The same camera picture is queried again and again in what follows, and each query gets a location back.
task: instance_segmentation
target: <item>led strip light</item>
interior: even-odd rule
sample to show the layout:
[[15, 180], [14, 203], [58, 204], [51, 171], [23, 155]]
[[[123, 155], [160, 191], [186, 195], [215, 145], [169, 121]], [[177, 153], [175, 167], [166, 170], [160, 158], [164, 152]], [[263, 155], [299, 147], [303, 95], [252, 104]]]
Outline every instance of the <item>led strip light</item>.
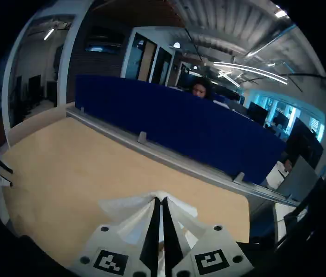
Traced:
[[259, 75], [262, 75], [262, 76], [265, 76], [265, 77], [268, 77], [268, 78], [271, 78], [271, 79], [274, 79], [274, 80], [276, 80], [276, 81], [278, 81], [280, 83], [287, 84], [286, 82], [283, 81], [283, 80], [287, 81], [286, 78], [281, 77], [281, 76], [279, 76], [277, 74], [265, 71], [265, 70], [258, 69], [258, 68], [254, 68], [254, 67], [250, 67], [250, 66], [242, 66], [242, 65], [237, 65], [237, 64], [230, 64], [230, 63], [215, 63], [214, 65], [215, 66], [225, 66], [225, 67], [229, 67], [229, 68], [234, 68], [234, 69], [240, 69], [240, 70], [244, 70], [244, 71], [253, 72], [253, 73], [256, 73], [256, 74], [259, 74]]
[[240, 85], [228, 76], [228, 74], [231, 74], [231, 73], [232, 73], [232, 71], [227, 71], [226, 73], [220, 71], [218, 73], [219, 74], [218, 77], [225, 77], [227, 80], [229, 80], [231, 83], [233, 83], [235, 86], [237, 86], [239, 88]]

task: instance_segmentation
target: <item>curved ceiling light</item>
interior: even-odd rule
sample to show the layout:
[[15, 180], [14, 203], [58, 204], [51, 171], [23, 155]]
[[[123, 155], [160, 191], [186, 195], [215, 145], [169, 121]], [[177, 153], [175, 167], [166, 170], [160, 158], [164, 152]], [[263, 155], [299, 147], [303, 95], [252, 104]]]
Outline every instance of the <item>curved ceiling light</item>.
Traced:
[[274, 73], [269, 72], [269, 71], [266, 71], [266, 70], [258, 69], [258, 68], [255, 68], [255, 67], [251, 67], [251, 66], [243, 66], [243, 65], [239, 65], [239, 64], [233, 64], [233, 63], [229, 63], [229, 62], [219, 62], [219, 61], [215, 61], [214, 63], [215, 64], [221, 64], [221, 65], [229, 65], [228, 67], [230, 67], [230, 66], [241, 66], [241, 67], [245, 67], [245, 68], [250, 68], [250, 69], [254, 69], [254, 70], [265, 72], [265, 73], [267, 73], [269, 75], [273, 75], [273, 76], [275, 76], [277, 78], [280, 78], [280, 79], [283, 79], [283, 80], [287, 81], [286, 78], [281, 77], [281, 76], [279, 76], [277, 74], [274, 74]]
[[233, 83], [235, 86], [237, 86], [239, 88], [240, 85], [228, 76], [231, 73], [232, 73], [232, 71], [227, 71], [227, 72], [220, 71], [220, 72], [218, 72], [218, 74], [219, 74], [218, 77], [225, 77], [227, 80], [229, 80], [231, 83]]
[[278, 76], [277, 74], [274, 74], [274, 73], [271, 73], [271, 72], [268, 72], [268, 71], [265, 71], [265, 70], [255, 68], [255, 67], [242, 66], [242, 65], [231, 64], [231, 63], [227, 63], [227, 62], [215, 63], [214, 65], [215, 66], [226, 66], [226, 67], [229, 67], [229, 68], [234, 68], [234, 69], [240, 69], [240, 70], [243, 70], [243, 71], [253, 72], [253, 73], [256, 73], [256, 74], [271, 78], [273, 80], [276, 80], [276, 81], [278, 81], [278, 82], [280, 82], [282, 84], [287, 84], [285, 82], [285, 81], [287, 81], [286, 78]]

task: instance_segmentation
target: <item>doorway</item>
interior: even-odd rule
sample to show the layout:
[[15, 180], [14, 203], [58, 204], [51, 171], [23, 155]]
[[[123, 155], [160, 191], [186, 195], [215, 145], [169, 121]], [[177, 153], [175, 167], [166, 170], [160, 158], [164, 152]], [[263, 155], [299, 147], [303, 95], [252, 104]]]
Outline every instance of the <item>doorway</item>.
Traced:
[[149, 81], [157, 45], [139, 34], [133, 40], [128, 59], [126, 78]]

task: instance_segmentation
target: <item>desk surface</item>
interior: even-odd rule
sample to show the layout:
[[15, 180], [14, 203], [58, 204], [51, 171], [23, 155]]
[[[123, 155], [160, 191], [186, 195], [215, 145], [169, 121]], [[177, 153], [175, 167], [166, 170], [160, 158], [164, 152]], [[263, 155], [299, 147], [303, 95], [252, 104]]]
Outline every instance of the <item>desk surface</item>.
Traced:
[[[295, 210], [295, 207], [291, 207], [288, 205], [284, 205], [281, 203], [275, 203], [273, 207], [273, 217], [275, 220], [275, 235], [276, 235], [276, 241], [279, 241], [286, 235], [286, 224], [284, 220], [284, 216], [291, 213], [293, 210]], [[304, 209], [298, 216], [297, 221], [301, 220], [303, 216], [305, 216], [307, 210]]]
[[153, 161], [72, 118], [26, 137], [3, 160], [14, 170], [14, 187], [5, 187], [4, 197], [15, 230], [63, 266], [110, 221], [98, 200], [156, 190], [195, 206], [199, 220], [224, 225], [235, 240], [249, 239], [244, 196]]

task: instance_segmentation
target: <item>brick wall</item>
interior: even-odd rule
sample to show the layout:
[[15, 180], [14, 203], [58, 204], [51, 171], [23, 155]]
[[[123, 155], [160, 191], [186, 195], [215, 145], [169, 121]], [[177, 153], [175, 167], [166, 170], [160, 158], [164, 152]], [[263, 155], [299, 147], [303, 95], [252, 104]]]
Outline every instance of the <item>brick wall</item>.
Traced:
[[[121, 51], [115, 54], [85, 51], [85, 41], [92, 26], [101, 26], [125, 35]], [[69, 63], [67, 81], [67, 103], [75, 99], [75, 80], [77, 74], [94, 74], [119, 77], [122, 63], [131, 34], [131, 28], [118, 22], [96, 15], [91, 10], [85, 16], [78, 31]]]

